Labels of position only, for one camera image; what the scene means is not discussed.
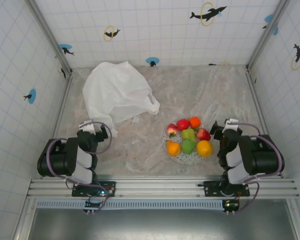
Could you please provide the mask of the yellow orange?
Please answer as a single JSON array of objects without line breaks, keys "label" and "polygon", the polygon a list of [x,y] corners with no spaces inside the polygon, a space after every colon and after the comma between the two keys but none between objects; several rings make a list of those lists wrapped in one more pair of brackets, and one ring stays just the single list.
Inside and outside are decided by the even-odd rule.
[{"label": "yellow orange", "polygon": [[207,158],[213,154],[213,145],[208,140],[201,140],[196,145],[196,152]]}]

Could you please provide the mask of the green apple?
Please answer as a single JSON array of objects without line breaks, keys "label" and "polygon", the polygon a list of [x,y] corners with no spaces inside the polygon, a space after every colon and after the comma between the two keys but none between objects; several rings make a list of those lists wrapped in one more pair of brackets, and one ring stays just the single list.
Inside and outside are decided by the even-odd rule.
[{"label": "green apple", "polygon": [[181,150],[183,153],[190,155],[196,147],[196,143],[190,139],[184,139],[181,144]]}]

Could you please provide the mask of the white plastic bag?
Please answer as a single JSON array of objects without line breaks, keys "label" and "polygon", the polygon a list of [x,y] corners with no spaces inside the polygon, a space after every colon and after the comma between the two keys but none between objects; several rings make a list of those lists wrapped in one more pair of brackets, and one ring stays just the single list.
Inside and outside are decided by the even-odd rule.
[{"label": "white plastic bag", "polygon": [[100,63],[87,77],[82,94],[89,118],[105,123],[115,138],[115,124],[160,110],[145,77],[127,61]]}]

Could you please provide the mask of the red strawberry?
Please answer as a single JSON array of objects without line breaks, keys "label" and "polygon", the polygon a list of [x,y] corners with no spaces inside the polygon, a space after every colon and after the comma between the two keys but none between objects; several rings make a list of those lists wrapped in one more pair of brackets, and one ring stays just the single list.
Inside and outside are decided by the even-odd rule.
[{"label": "red strawberry", "polygon": [[196,134],[197,139],[200,141],[210,141],[211,135],[205,128],[199,128]]},{"label": "red strawberry", "polygon": [[173,123],[169,124],[166,128],[166,134],[170,138],[177,136],[178,132],[179,132],[179,130],[178,130],[177,126]]}]

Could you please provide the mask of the orange-red persimmon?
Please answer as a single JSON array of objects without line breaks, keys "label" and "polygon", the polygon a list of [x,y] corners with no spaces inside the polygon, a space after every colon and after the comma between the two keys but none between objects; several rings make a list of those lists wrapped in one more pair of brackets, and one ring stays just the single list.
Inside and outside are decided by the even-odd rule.
[{"label": "orange-red persimmon", "polygon": [[197,116],[191,117],[188,121],[189,121],[189,126],[194,130],[198,129],[202,124],[201,120]]}]

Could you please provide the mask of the yellow-green pear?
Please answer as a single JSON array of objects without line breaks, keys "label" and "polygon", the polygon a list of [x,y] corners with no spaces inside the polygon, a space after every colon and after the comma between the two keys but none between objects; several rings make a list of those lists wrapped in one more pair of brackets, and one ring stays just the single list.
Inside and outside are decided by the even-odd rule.
[{"label": "yellow-green pear", "polygon": [[196,133],[192,128],[182,130],[181,137],[184,140],[191,140],[194,143],[196,142]]}]

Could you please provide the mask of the speckled white plate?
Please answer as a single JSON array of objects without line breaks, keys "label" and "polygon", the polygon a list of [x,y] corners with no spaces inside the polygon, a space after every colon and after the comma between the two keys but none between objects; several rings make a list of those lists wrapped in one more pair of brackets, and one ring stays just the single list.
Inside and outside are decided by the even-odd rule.
[{"label": "speckled white plate", "polygon": [[[177,121],[174,121],[172,122],[171,124],[175,124],[177,126]],[[182,138],[182,135],[181,135],[181,131],[178,131],[178,134],[177,136],[174,136],[174,137],[169,137],[166,133],[166,130],[165,132],[163,133],[163,136],[162,136],[162,145],[163,145],[163,149],[164,151],[166,152],[166,154],[168,155],[168,157],[170,157],[172,160],[174,160],[175,162],[177,163],[180,163],[180,164],[183,164],[183,165],[194,165],[194,164],[197,164],[197,163],[200,163],[202,162],[204,159],[206,159],[207,157],[202,157],[200,156],[198,153],[197,153],[197,143],[200,141],[199,139],[197,139],[196,135],[197,135],[197,132],[199,130],[199,128],[197,129],[193,129],[195,131],[195,139],[196,139],[196,146],[193,150],[193,152],[191,154],[185,154],[182,152],[182,149],[180,151],[180,154],[177,155],[177,156],[170,156],[168,155],[167,153],[167,147],[166,147],[166,142],[167,141],[173,141],[173,142],[177,142],[180,144],[180,146],[182,145],[182,142],[183,142],[183,138]]]}]

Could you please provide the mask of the red apple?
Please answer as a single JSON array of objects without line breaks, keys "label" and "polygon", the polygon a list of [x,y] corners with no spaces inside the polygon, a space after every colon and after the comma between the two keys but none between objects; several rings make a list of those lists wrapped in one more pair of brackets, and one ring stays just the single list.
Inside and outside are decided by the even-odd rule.
[{"label": "red apple", "polygon": [[188,119],[186,118],[183,118],[183,119],[180,119],[176,122],[176,126],[178,128],[179,131],[183,131],[183,130],[186,130],[189,128],[189,125],[190,125],[190,122]]}]

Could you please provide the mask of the orange pear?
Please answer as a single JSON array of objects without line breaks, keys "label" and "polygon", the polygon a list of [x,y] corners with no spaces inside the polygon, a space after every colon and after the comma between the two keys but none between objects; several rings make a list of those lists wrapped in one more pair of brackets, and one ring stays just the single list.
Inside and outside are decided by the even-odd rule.
[{"label": "orange pear", "polygon": [[169,156],[176,157],[181,152],[181,145],[178,142],[168,140],[166,142],[166,151]]}]

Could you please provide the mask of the small controller board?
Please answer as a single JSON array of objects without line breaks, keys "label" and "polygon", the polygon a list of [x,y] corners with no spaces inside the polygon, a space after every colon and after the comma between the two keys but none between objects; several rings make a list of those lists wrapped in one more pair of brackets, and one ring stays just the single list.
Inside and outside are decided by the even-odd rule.
[{"label": "small controller board", "polygon": [[223,211],[228,215],[230,213],[235,213],[240,208],[240,201],[236,199],[228,199],[222,201]]},{"label": "small controller board", "polygon": [[90,202],[90,201],[86,201],[85,205],[84,205],[84,209],[83,211],[89,215],[92,214],[94,215],[96,212],[98,212],[100,210],[100,207],[102,206],[103,202]]}]

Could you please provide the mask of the seal on blue circle sticker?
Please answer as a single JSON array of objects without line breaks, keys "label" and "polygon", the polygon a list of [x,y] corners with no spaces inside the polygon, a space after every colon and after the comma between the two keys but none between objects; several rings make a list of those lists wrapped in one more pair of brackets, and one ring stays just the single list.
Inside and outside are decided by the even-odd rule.
[{"label": "seal on blue circle sticker", "polygon": [[28,101],[29,104],[33,104],[37,97],[37,91],[35,88],[32,88],[28,95],[24,95],[23,98],[25,101]]}]

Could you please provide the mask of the shark on blue circle sticker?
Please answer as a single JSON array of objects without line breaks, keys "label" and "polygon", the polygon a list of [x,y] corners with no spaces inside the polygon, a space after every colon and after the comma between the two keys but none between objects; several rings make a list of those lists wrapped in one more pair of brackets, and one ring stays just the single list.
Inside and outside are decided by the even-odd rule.
[{"label": "shark on blue circle sticker", "polygon": [[63,51],[63,53],[66,55],[75,55],[74,52],[71,51],[71,49],[73,48],[70,44],[66,44],[66,43],[62,43],[59,45],[59,47],[61,48],[61,50]]}]

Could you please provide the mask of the grey metal panel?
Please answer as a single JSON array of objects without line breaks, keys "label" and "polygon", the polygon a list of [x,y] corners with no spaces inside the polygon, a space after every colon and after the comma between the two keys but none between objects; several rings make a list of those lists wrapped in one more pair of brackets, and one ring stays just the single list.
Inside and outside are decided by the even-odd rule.
[{"label": "grey metal panel", "polygon": [[29,240],[297,240],[282,203],[243,213],[211,210],[39,209]]}]

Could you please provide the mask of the aluminium side rail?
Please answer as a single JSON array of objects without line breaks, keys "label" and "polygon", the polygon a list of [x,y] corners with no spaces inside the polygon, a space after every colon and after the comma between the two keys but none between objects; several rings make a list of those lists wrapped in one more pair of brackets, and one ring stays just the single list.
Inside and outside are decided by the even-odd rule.
[{"label": "aluminium side rail", "polygon": [[245,73],[260,122],[256,135],[244,137],[240,141],[240,150],[245,170],[250,175],[262,178],[264,175],[278,175],[285,167],[285,161],[279,149],[269,136],[260,100],[249,72]]},{"label": "aluminium side rail", "polygon": [[66,85],[65,85],[64,91],[62,93],[62,98],[60,100],[60,105],[59,105],[58,112],[56,115],[55,124],[54,124],[53,130],[52,130],[52,133],[50,135],[51,139],[55,138],[58,134],[59,127],[60,127],[61,120],[62,120],[62,115],[63,115],[64,108],[65,108],[65,104],[66,104],[67,97],[69,95],[69,91],[71,88],[72,80],[73,80],[73,76],[70,75],[67,78]]}]

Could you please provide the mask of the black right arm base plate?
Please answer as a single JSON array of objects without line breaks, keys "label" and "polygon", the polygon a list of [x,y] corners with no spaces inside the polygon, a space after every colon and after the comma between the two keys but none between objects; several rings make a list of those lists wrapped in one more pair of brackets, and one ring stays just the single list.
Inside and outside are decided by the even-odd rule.
[{"label": "black right arm base plate", "polygon": [[247,185],[231,184],[222,181],[204,181],[204,194],[206,197],[249,197],[250,190]]}]

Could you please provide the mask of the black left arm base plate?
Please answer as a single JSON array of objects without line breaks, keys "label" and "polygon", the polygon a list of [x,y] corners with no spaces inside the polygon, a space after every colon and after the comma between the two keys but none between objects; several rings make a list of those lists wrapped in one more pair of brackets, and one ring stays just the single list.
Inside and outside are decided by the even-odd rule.
[{"label": "black left arm base plate", "polygon": [[[116,191],[115,181],[100,181],[99,184],[105,188],[108,197],[114,197]],[[72,197],[105,197],[106,191],[101,188],[95,188],[90,186],[74,185],[72,187]]]}]

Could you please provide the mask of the aluminium mounting rail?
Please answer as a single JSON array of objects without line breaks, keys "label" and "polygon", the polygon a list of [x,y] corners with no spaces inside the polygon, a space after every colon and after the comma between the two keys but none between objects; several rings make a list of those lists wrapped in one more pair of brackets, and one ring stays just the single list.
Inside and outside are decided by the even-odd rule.
[{"label": "aluminium mounting rail", "polygon": [[[177,175],[177,176],[142,176],[142,175],[99,175],[100,181],[114,181],[115,199],[204,199],[202,186],[205,181],[215,181],[216,176]],[[257,194],[258,200],[299,199],[300,193],[292,178],[279,176],[258,180],[260,187],[249,186],[251,195]],[[27,196],[30,199],[70,199],[70,184],[60,178],[43,177],[30,182]]]}]

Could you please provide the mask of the small blue circle wall sticker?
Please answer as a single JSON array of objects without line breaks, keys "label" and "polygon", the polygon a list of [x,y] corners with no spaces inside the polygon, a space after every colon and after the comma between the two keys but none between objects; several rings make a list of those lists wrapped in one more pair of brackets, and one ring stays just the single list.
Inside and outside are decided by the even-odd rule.
[{"label": "small blue circle wall sticker", "polygon": [[145,62],[149,64],[150,67],[155,67],[157,64],[159,64],[160,59],[158,57],[148,57]]}]

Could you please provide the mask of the aluminium frame post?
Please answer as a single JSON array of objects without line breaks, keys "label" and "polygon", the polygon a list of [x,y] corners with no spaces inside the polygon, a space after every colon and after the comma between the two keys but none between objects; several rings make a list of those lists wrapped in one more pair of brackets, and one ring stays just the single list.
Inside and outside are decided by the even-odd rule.
[{"label": "aluminium frame post", "polygon": [[25,0],[25,3],[29,7],[33,17],[35,18],[37,24],[42,30],[44,36],[46,37],[48,43],[52,47],[55,57],[60,63],[60,72],[63,74],[64,78],[67,79],[72,75],[72,68],[70,67],[68,61],[66,60],[64,51],[60,48],[57,43],[56,38],[53,35],[53,32],[49,28],[43,14],[41,13],[35,0]]},{"label": "aluminium frame post", "polygon": [[265,31],[262,34],[259,42],[257,43],[248,64],[246,65],[246,70],[248,73],[254,67],[254,65],[257,62],[258,58],[260,57],[263,49],[266,47],[266,44],[268,43],[268,41],[270,40],[274,31],[278,27],[280,19],[282,18],[283,14],[285,13],[290,2],[291,2],[291,0],[280,0],[279,1],[278,6],[276,7],[274,13],[272,14],[272,18],[271,18],[270,22],[266,25]]}]

